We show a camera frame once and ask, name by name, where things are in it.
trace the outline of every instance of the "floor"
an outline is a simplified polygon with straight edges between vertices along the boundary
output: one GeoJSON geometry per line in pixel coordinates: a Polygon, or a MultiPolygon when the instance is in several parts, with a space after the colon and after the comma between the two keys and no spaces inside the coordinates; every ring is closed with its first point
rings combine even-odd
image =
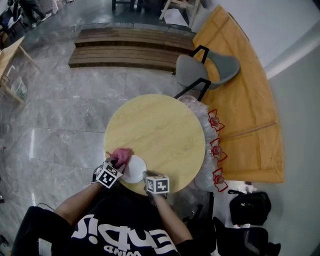
{"type": "MultiPolygon", "coordinates": [[[[102,22],[117,16],[105,14],[101,10],[103,3],[104,10],[111,5],[102,0],[67,4],[52,19],[27,33],[26,39],[31,38],[31,33],[34,37],[45,33],[43,27],[52,35],[50,28],[59,26],[86,26],[93,21],[108,26],[102,22]],[[86,15],[81,16],[77,10],[86,15]]],[[[80,31],[74,28],[77,26],[66,29],[80,31]]],[[[26,106],[21,109],[17,102],[0,94],[0,192],[5,199],[0,204],[0,234],[10,243],[28,207],[46,203],[55,208],[88,186],[93,169],[105,159],[104,132],[108,121],[122,104],[143,94],[174,96],[182,90],[175,77],[165,71],[122,67],[71,69],[67,63],[75,47],[73,40],[61,30],[54,33],[58,42],[42,41],[40,47],[28,45],[28,53],[40,70],[21,55],[12,62],[15,69],[11,69],[9,77],[14,80],[21,76],[28,87],[26,106]]],[[[206,192],[187,186],[168,201],[183,218],[191,215],[199,203],[205,205],[206,213],[208,199],[206,192]]]]}
{"type": "MultiPolygon", "coordinates": [[[[76,0],[65,4],[65,0],[58,2],[59,11],[34,29],[23,29],[20,25],[16,27],[18,35],[10,37],[14,42],[21,36],[25,36],[23,47],[32,49],[64,40],[75,39],[81,29],[104,28],[108,26],[160,29],[173,33],[186,34],[193,37],[190,29],[184,26],[166,24],[165,20],[159,20],[159,15],[151,12],[130,12],[128,5],[117,4],[112,11],[111,0],[76,0]]],[[[188,17],[182,11],[184,19],[188,17]]]]}

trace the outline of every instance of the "plastic bag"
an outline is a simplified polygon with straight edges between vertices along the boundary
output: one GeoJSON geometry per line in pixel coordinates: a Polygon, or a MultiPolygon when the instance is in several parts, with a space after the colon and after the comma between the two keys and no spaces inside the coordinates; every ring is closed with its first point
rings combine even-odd
{"type": "Polygon", "coordinates": [[[195,97],[190,95],[183,95],[179,97],[178,100],[187,105],[198,118],[205,138],[205,154],[203,163],[198,174],[193,180],[193,184],[199,190],[217,192],[213,180],[213,171],[218,169],[218,160],[211,154],[210,142],[219,136],[219,132],[213,129],[208,121],[209,108],[207,105],[201,103],[195,97]]]}

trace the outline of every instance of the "red decoration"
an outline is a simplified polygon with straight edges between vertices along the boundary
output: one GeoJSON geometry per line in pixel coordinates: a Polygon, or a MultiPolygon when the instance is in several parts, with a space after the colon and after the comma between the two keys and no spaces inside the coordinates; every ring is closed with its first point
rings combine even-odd
{"type": "Polygon", "coordinates": [[[221,162],[223,160],[225,160],[228,155],[222,151],[222,147],[220,146],[220,138],[216,138],[213,141],[210,142],[211,145],[211,152],[212,155],[218,159],[218,162],[221,162]]]}
{"type": "Polygon", "coordinates": [[[208,121],[209,121],[211,127],[214,128],[217,132],[219,132],[220,130],[225,128],[225,125],[220,122],[220,119],[217,117],[217,114],[218,114],[218,111],[216,109],[208,112],[208,116],[209,116],[208,121]]]}
{"type": "Polygon", "coordinates": [[[223,169],[216,169],[213,174],[214,186],[218,189],[218,192],[225,191],[228,188],[228,184],[225,182],[225,178],[222,176],[223,169]]]}

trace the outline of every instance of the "black t-shirt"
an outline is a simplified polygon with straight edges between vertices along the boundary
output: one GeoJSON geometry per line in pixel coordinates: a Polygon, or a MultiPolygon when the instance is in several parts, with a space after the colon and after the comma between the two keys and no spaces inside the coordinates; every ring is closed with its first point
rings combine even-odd
{"type": "Polygon", "coordinates": [[[157,208],[125,189],[94,203],[75,229],[53,212],[30,207],[12,255],[38,255],[38,238],[52,243],[53,255],[184,256],[196,249],[193,240],[175,247],[157,208]]]}
{"type": "Polygon", "coordinates": [[[77,224],[65,251],[84,255],[178,256],[158,210],[145,198],[116,193],[77,224]]]}

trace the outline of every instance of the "black bag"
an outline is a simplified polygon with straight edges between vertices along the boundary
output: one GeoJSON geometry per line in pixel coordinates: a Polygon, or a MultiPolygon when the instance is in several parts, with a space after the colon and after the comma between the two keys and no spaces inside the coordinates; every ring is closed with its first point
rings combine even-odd
{"type": "Polygon", "coordinates": [[[259,225],[262,226],[271,210],[270,199],[265,192],[245,194],[230,189],[228,194],[238,194],[230,202],[230,214],[233,225],[259,225]]]}
{"type": "Polygon", "coordinates": [[[281,244],[268,242],[268,232],[262,227],[227,228],[213,218],[218,253],[221,256],[278,256],[281,244]]]}

